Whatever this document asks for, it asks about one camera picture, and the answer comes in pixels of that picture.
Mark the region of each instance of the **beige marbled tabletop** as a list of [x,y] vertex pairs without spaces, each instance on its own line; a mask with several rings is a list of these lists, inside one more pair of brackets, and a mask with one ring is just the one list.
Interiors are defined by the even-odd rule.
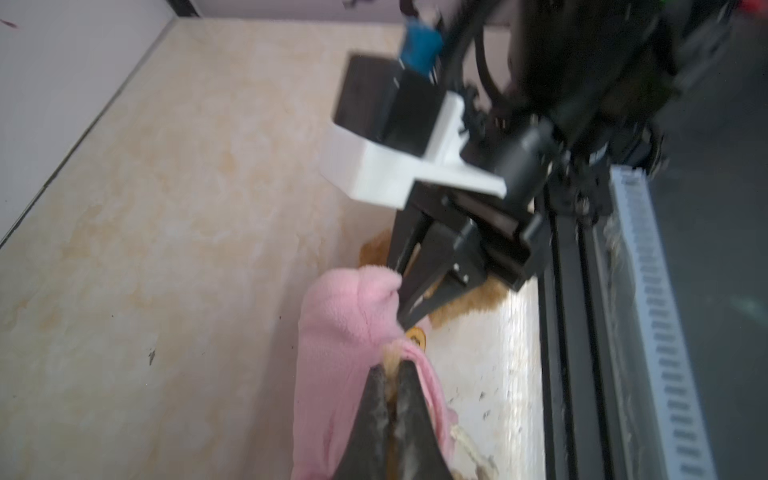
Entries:
[[[0,477],[288,477],[301,296],[393,217],[327,184],[315,152],[347,51],[400,35],[171,28],[0,250]],[[502,478],[543,477],[534,305],[527,286],[429,342]]]

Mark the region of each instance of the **dark gray surface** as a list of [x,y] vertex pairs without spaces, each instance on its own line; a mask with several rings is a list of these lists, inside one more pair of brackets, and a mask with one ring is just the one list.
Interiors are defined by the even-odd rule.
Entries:
[[768,23],[738,18],[659,122],[670,164],[651,191],[715,465],[768,478]]

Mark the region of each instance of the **brown fur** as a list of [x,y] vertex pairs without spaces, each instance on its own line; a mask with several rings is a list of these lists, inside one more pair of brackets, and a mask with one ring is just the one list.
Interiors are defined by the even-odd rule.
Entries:
[[[391,230],[384,230],[360,248],[359,265],[386,265]],[[509,289],[494,277],[481,286],[429,314],[433,328],[440,328],[450,320],[471,311],[493,310],[507,296]]]

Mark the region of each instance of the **brown stuffed toy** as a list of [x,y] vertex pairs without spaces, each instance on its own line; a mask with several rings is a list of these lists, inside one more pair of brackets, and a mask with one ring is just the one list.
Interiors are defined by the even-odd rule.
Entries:
[[[359,266],[386,265],[391,237],[392,231],[384,230],[363,245],[360,248]],[[432,291],[434,290],[430,289],[426,296],[429,297]],[[501,281],[495,277],[489,277],[478,288],[430,313],[429,321],[432,324],[432,328],[440,328],[448,321],[467,312],[473,310],[493,310],[501,304],[508,292],[509,288]]]

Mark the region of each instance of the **pink cloth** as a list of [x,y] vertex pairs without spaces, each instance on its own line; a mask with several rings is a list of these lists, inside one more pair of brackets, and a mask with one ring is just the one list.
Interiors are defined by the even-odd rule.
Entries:
[[307,291],[299,320],[299,358],[293,400],[292,480],[331,478],[346,448],[362,389],[385,344],[397,342],[412,360],[435,421],[446,461],[455,413],[426,355],[396,320],[401,278],[382,266],[330,270]]

